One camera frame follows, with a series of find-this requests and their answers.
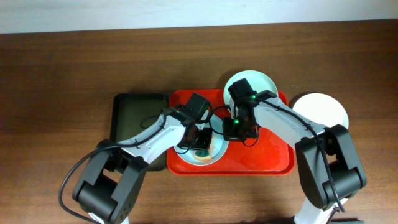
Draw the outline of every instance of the wood grain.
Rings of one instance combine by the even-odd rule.
[[[398,220],[398,22],[315,22],[0,35],[0,223],[82,223],[57,202],[71,166],[108,137],[118,93],[223,88],[268,74],[346,108],[368,186],[340,218]],[[66,188],[68,206],[78,175]],[[148,173],[132,223],[239,223],[291,217],[304,194],[282,177]]]

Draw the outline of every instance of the white round plate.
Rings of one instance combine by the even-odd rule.
[[[309,93],[300,97],[292,109],[318,124],[328,127],[341,124],[348,129],[346,110],[331,96],[322,93]]]
[[[251,88],[258,93],[264,90],[269,90],[278,95],[278,89],[276,88],[275,83],[266,74],[254,70],[246,70],[238,72],[237,74],[232,76],[226,83],[224,88],[224,103],[226,105],[229,104],[229,100],[231,99],[228,88],[232,85],[232,83],[241,80],[242,78],[246,78],[246,80],[251,85]]]
[[[217,117],[216,115],[213,115],[211,117],[211,125],[212,127],[219,132],[223,131],[223,121],[221,119],[219,119],[219,117]],[[192,164],[192,165],[196,165],[196,166],[205,166],[205,165],[209,165],[212,164],[214,162],[216,162],[217,160],[219,160],[225,153],[227,147],[228,147],[228,141],[224,140],[224,136],[220,135],[220,134],[216,134],[213,132],[214,135],[214,139],[212,140],[211,144],[214,145],[214,150],[213,150],[213,154],[211,155],[211,160],[208,162],[202,162],[202,161],[198,161],[196,160],[193,155],[196,152],[195,150],[190,150],[189,152],[185,153],[185,154],[178,154],[178,156],[180,156],[180,158],[182,160],[184,160],[185,162]],[[174,146],[174,150],[176,152],[179,153],[183,153],[186,151],[186,149],[181,149],[177,146]]]

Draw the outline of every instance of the black cable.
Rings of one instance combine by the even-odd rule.
[[[333,216],[335,216],[336,212],[340,212],[337,208],[333,208],[333,210],[331,211],[328,221],[326,221],[326,224],[330,224],[331,220],[333,219]]]
[[[228,108],[229,108],[229,105],[217,106],[217,107],[213,110],[213,112],[211,113],[211,116],[213,116],[214,113],[215,113],[218,109],[221,109],[221,108],[227,108],[227,109],[228,109]],[[213,128],[212,125],[211,125],[211,119],[209,120],[209,126],[210,126],[210,128],[211,128],[212,131],[214,131],[214,132],[217,133],[217,134],[220,134],[220,135],[224,136],[224,133],[221,133],[221,132],[218,132],[218,131],[214,130],[214,128]]]
[[[344,212],[345,212],[345,209],[344,209],[344,207],[343,207],[343,204],[341,204],[341,202],[340,202],[340,199],[339,199],[339,197],[338,197],[338,195],[337,195],[335,183],[334,183],[334,181],[333,181],[333,178],[331,177],[331,172],[330,172],[330,168],[329,168],[328,158],[326,157],[326,152],[325,152],[325,150],[321,147],[319,137],[318,137],[318,135],[316,134],[316,132],[313,130],[313,128],[312,128],[309,124],[307,124],[301,117],[297,116],[295,113],[292,113],[292,112],[290,112],[290,111],[288,111],[288,110],[286,110],[286,109],[283,109],[283,108],[280,107],[280,106],[276,106],[276,105],[274,105],[274,104],[272,104],[272,103],[270,103],[270,102],[268,102],[268,101],[266,101],[266,100],[263,100],[263,99],[258,99],[258,100],[261,101],[261,102],[263,102],[263,103],[268,104],[269,106],[271,106],[271,107],[273,107],[273,108],[276,108],[276,109],[278,109],[278,110],[280,110],[280,111],[283,111],[283,112],[285,112],[285,113],[287,113],[287,114],[293,116],[293,117],[296,118],[298,121],[300,121],[300,122],[313,134],[313,136],[314,136],[314,138],[315,138],[315,141],[317,142],[317,148],[320,150],[321,155],[322,155],[322,159],[323,159],[323,163],[324,163],[324,165],[325,165],[326,173],[328,174],[328,178],[329,178],[329,181],[330,181],[331,191],[333,192],[333,195],[335,196],[336,203],[338,204],[338,207],[339,207],[340,210],[344,213]]]
[[[145,121],[148,121],[149,119],[158,118],[158,117],[159,117],[159,115],[157,114],[157,115],[152,115],[152,116],[149,116],[149,117],[147,117],[147,118],[144,118],[144,119],[139,123],[139,126],[140,126],[142,129],[147,129],[147,128],[149,128],[149,127],[145,127],[145,126],[144,126],[144,122],[145,122]]]
[[[185,152],[177,152],[175,149],[175,153],[180,154],[180,155],[184,155],[185,153],[187,153],[189,150],[191,150],[191,148],[189,147]]]
[[[92,223],[95,223],[95,224],[101,224],[100,222],[97,222],[96,220],[94,220],[94,219],[92,219],[92,218],[85,217],[84,215],[80,215],[79,213],[70,210],[70,209],[63,203],[62,194],[63,194],[63,190],[64,190],[64,188],[65,188],[65,186],[66,186],[66,184],[67,184],[69,178],[70,178],[70,177],[72,176],[72,174],[77,170],[77,168],[79,168],[79,167],[82,165],[82,163],[84,163],[87,159],[91,158],[92,156],[97,155],[97,154],[100,153],[100,152],[104,152],[104,151],[111,150],[111,149],[117,149],[117,148],[120,148],[120,147],[136,147],[136,146],[138,146],[138,145],[140,145],[140,144],[143,144],[143,143],[147,142],[148,140],[150,140],[151,138],[153,138],[156,134],[158,134],[158,133],[164,128],[164,125],[165,125],[166,119],[167,119],[167,115],[166,115],[166,113],[165,113],[165,110],[163,110],[163,116],[164,116],[164,120],[163,120],[163,123],[160,125],[160,128],[159,128],[157,131],[155,131],[154,133],[152,133],[149,137],[147,137],[147,138],[145,138],[144,140],[142,140],[141,142],[136,142],[136,143],[134,143],[134,144],[117,144],[117,143],[116,143],[116,144],[113,144],[112,146],[107,146],[107,147],[104,147],[104,148],[101,148],[101,149],[94,150],[94,151],[90,152],[89,154],[85,155],[83,158],[81,158],[81,159],[70,169],[69,173],[67,174],[67,176],[65,177],[65,179],[63,180],[63,182],[62,182],[62,184],[61,184],[61,187],[60,187],[60,190],[59,190],[59,193],[58,193],[58,202],[59,202],[61,208],[63,208],[66,212],[68,212],[69,214],[71,214],[71,215],[73,215],[73,216],[75,216],[75,217],[77,217],[77,218],[81,218],[81,219],[83,219],[83,220],[85,220],[85,221],[92,222]]]
[[[243,145],[246,146],[246,147],[253,147],[253,146],[255,146],[255,145],[257,144],[258,141],[259,141],[259,137],[257,137],[257,138],[256,138],[256,141],[255,141],[253,144],[251,144],[250,146],[248,146],[248,145],[246,144],[245,141],[242,141],[242,143],[243,143]]]

